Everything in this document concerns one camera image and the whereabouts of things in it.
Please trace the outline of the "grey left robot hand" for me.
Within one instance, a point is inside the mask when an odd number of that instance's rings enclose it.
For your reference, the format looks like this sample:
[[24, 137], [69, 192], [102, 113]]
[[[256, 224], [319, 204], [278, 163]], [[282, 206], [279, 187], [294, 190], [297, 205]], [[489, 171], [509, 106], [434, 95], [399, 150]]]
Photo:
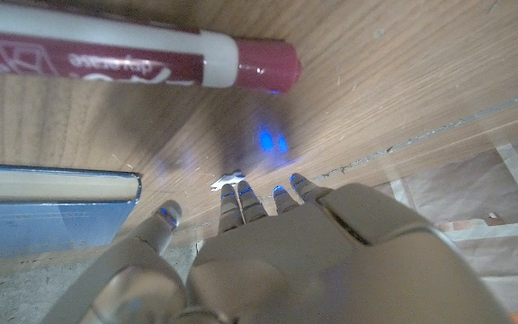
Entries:
[[168, 201], [103, 252], [48, 323], [508, 323], [511, 316], [430, 221], [363, 184], [302, 175], [269, 215], [247, 182], [220, 194], [219, 233], [185, 278], [163, 254]]

